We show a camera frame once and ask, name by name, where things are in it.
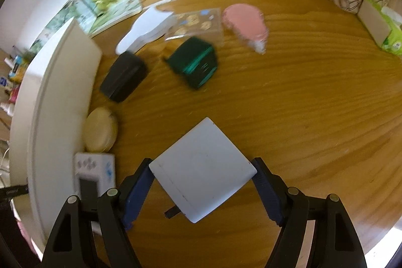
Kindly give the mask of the green tissue box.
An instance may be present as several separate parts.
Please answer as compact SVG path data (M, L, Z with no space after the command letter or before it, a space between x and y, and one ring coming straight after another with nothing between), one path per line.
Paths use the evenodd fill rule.
M401 57L401 15L374 0L363 0L357 13L379 48Z

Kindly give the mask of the white plastic storage bin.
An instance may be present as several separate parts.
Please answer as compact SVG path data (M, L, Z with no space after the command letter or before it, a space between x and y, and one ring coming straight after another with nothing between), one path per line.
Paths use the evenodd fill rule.
M37 53L22 79L10 131L10 182L29 192L14 204L34 244L44 250L67 197L75 194L74 155L84 149L102 51L68 20Z

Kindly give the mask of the black rectangular case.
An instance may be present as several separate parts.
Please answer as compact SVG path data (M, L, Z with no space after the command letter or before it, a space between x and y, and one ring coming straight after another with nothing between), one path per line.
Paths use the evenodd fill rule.
M119 55L110 67L100 86L100 91L111 101L121 103L146 78L146 63L132 52Z

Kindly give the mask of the white small screen device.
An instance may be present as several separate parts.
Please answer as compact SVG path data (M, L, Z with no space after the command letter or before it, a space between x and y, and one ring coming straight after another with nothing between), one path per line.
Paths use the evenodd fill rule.
M74 156L75 187L85 211L96 211L97 199L115 184L115 155L78 152Z

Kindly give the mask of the white square box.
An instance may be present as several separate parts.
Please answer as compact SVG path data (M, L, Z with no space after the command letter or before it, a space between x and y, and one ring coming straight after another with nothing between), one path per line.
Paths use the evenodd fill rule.
M149 168L192 223L217 209L257 174L208 117L153 160Z

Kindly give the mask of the pink round case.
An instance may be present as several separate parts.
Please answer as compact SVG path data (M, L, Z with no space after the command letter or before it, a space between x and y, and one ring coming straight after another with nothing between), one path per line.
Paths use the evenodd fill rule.
M264 14L256 6L247 3L230 5L222 14L222 22L255 52L260 55L266 52L268 28Z

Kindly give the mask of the white plastic sleeve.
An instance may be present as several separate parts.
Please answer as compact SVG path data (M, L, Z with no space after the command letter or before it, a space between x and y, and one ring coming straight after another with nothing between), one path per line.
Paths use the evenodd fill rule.
M116 54L121 55L126 51L135 54L146 44L165 35L176 22L174 12L160 11L155 7L148 8L138 17L129 32L117 44Z

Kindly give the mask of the clear plastic toothpick box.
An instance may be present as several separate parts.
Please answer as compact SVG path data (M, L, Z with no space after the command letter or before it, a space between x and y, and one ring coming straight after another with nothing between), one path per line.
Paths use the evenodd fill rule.
M224 44L224 31L221 25L221 10L210 8L176 14L176 24L165 34L165 41L186 40L197 37L212 45Z

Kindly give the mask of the cream round case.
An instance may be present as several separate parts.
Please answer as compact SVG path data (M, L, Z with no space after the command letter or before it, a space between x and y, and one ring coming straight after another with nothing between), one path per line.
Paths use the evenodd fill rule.
M87 152L108 152L117 140L118 122L106 107L94 109L86 118L83 128L84 147Z

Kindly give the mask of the green bottle gold cap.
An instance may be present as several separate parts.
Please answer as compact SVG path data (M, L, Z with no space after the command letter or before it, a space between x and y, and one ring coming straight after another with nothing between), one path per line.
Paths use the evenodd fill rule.
M214 46L198 37L184 41L165 62L195 90L201 88L218 67Z

